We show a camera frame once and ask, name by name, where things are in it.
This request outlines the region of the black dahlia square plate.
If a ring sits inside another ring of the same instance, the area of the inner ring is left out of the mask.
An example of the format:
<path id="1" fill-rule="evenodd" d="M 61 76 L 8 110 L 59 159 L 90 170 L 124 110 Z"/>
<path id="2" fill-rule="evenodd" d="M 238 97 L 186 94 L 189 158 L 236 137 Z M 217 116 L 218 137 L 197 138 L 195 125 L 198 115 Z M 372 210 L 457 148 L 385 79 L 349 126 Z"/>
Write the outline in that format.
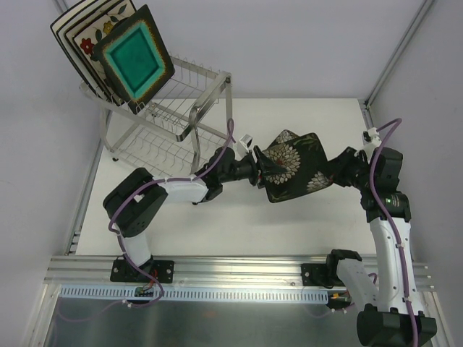
<path id="1" fill-rule="evenodd" d="M 263 154 L 284 169 L 283 173 L 262 179 L 271 203 L 293 200 L 332 185 L 332 181 L 320 170 L 327 157 L 321 141 L 313 132 L 299 136 L 285 129 Z"/>

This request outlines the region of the cream floral square plate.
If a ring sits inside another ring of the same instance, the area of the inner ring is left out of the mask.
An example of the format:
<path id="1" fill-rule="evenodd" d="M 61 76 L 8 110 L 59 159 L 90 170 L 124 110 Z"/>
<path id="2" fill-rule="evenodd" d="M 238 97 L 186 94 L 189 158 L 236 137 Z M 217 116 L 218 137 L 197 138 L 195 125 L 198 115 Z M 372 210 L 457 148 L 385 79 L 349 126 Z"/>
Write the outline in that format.
<path id="1" fill-rule="evenodd" d="M 118 104 L 122 102 L 109 85 L 103 66 L 95 55 L 94 48 L 118 24 L 136 12 L 132 1 L 95 1 L 85 9 L 85 16 L 77 27 L 70 31 L 71 39 L 90 73 L 95 77 L 104 98 Z"/>
<path id="2" fill-rule="evenodd" d="M 66 19 L 69 20 L 67 26 L 61 30 L 61 34 L 63 36 L 63 41 L 69 47 L 69 52 L 73 57 L 73 61 L 78 66 L 78 69 L 83 73 L 84 78 L 88 82 L 89 86 L 93 89 L 93 91 L 103 98 L 104 100 L 108 100 L 104 98 L 104 94 L 102 90 L 99 88 L 98 83 L 95 80 L 95 77 L 90 73 L 87 66 L 84 64 L 83 58 L 79 55 L 79 52 L 71 39 L 70 31 L 77 27 L 77 24 L 82 22 L 83 17 L 85 16 L 86 8 L 88 8 L 92 3 L 95 1 L 80 1 L 79 3 L 75 4 L 72 9 L 70 9 L 67 13 Z"/>

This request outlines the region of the round cream plate brown rim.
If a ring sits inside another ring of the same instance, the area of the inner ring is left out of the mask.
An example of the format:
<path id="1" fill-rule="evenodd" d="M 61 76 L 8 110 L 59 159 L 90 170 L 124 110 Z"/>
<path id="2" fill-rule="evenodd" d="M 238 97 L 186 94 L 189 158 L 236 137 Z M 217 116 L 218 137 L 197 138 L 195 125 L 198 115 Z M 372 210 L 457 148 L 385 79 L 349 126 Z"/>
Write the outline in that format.
<path id="1" fill-rule="evenodd" d="M 109 20 L 103 23 L 104 36 L 96 45 L 96 56 L 105 74 L 104 82 L 111 89 L 111 98 L 118 105 L 121 105 L 127 99 L 124 96 L 121 80 L 118 76 L 117 68 L 114 66 L 114 60 L 110 57 L 110 50 L 116 42 L 119 25 L 120 22 L 114 24 Z"/>

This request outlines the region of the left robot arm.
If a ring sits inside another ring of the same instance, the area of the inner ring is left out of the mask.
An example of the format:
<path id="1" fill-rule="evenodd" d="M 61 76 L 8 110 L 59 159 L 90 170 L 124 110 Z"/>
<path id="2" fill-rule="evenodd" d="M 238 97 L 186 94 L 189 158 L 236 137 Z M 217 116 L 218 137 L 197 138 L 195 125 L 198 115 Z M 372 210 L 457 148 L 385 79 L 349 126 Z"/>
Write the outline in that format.
<path id="1" fill-rule="evenodd" d="M 220 147 L 211 159 L 188 177 L 155 179 L 146 168 L 137 168 L 103 200 L 122 256 L 114 260 L 110 280 L 115 283 L 171 283 L 174 262 L 156 260 L 148 246 L 146 229 L 166 202 L 209 202 L 230 181 L 248 180 L 253 186 L 267 177 L 285 173 L 259 147 L 241 160 L 230 147 Z"/>

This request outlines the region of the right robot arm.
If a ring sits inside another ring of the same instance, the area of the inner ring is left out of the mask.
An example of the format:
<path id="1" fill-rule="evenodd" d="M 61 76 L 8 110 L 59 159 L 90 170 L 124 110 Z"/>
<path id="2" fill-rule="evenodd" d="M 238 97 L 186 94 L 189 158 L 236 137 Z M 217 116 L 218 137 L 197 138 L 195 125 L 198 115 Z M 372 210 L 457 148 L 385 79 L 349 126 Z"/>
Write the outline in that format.
<path id="1" fill-rule="evenodd" d="M 402 161 L 403 155 L 388 147 L 374 149 L 370 160 L 364 151 L 348 147 L 326 164 L 333 183 L 360 191 L 375 243 L 376 283 L 354 251 L 332 250 L 324 268 L 330 284 L 344 284 L 348 290 L 363 346 L 424 346 L 437 333 L 436 320 L 425 315 L 415 283 L 411 210 L 408 197 L 397 189 Z"/>

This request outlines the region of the steel two-tier dish rack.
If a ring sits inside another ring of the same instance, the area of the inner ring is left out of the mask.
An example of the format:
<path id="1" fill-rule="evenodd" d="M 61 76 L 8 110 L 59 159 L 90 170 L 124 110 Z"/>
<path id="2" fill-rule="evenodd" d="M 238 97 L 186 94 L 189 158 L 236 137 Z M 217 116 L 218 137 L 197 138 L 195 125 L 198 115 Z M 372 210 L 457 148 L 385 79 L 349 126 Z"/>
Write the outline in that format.
<path id="1" fill-rule="evenodd" d="M 136 112 L 80 85 L 101 110 L 100 138 L 113 161 L 161 176 L 188 174 L 224 145 L 232 119 L 232 74 L 179 56 L 171 60 L 173 77 Z"/>

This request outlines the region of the right aluminium frame post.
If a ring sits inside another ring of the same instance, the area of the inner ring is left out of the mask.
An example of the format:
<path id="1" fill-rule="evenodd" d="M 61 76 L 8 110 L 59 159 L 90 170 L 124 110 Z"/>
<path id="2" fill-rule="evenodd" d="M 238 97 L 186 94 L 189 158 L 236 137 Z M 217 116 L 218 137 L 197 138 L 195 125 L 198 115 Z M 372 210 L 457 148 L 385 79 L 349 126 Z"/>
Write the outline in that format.
<path id="1" fill-rule="evenodd" d="M 380 91 L 383 89 L 384 84 L 387 82 L 389 76 L 395 69 L 396 65 L 399 63 L 401 57 L 407 50 L 408 46 L 414 39 L 417 31 L 420 29 L 421 25 L 424 23 L 430 10 L 433 8 L 435 4 L 435 0 L 421 1 L 416 13 L 412 17 L 406 30 L 404 31 L 395 49 L 393 50 L 393 53 L 389 57 L 385 67 L 383 68 L 378 79 L 376 80 L 372 90 L 370 91 L 363 103 L 367 110 L 371 109 L 375 99 L 378 97 Z"/>

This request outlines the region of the aluminium frame post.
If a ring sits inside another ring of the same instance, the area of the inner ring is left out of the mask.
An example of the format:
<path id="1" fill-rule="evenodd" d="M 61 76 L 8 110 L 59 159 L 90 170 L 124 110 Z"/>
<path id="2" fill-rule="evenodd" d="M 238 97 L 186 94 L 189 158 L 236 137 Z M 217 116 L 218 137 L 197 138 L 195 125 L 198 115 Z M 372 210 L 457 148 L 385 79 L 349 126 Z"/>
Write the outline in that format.
<path id="1" fill-rule="evenodd" d="M 67 0 L 53 0 L 53 3 L 59 14 L 65 14 L 69 11 L 70 6 L 67 3 Z"/>
<path id="2" fill-rule="evenodd" d="M 404 31 L 395 49 L 393 50 L 393 53 L 389 57 L 385 67 L 383 68 L 378 79 L 376 80 L 372 90 L 370 91 L 363 103 L 367 110 L 371 109 L 375 99 L 378 97 L 380 91 L 383 89 L 384 84 L 387 82 L 389 76 L 395 69 L 396 65 L 399 63 L 401 57 L 407 50 L 408 46 L 414 39 L 417 31 L 420 29 L 421 25 L 424 23 L 430 10 L 433 8 L 435 4 L 435 0 L 421 1 L 416 13 L 412 17 L 406 30 Z"/>

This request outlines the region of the aluminium mounting rail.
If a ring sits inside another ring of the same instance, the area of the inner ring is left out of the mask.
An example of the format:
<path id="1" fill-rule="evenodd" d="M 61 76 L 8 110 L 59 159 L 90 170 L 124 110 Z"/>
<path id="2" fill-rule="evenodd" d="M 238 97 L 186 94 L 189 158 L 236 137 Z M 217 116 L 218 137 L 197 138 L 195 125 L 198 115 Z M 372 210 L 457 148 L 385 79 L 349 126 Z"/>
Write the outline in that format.
<path id="1" fill-rule="evenodd" d="M 154 273 L 168 286 L 200 288 L 290 289 L 307 285 L 311 271 L 323 267 L 326 256 L 287 257 L 156 257 Z M 116 256 L 53 256 L 46 284 L 110 284 L 131 271 Z"/>

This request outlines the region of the left aluminium frame post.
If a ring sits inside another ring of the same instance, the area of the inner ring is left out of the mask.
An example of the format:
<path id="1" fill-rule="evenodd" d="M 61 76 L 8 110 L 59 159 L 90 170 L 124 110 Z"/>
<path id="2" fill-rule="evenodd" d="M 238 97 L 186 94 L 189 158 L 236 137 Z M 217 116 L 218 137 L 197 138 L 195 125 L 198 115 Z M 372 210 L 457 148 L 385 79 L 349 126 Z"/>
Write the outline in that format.
<path id="1" fill-rule="evenodd" d="M 70 6 L 67 3 L 67 0 L 53 0 L 53 3 L 59 14 L 65 14 L 69 11 Z"/>

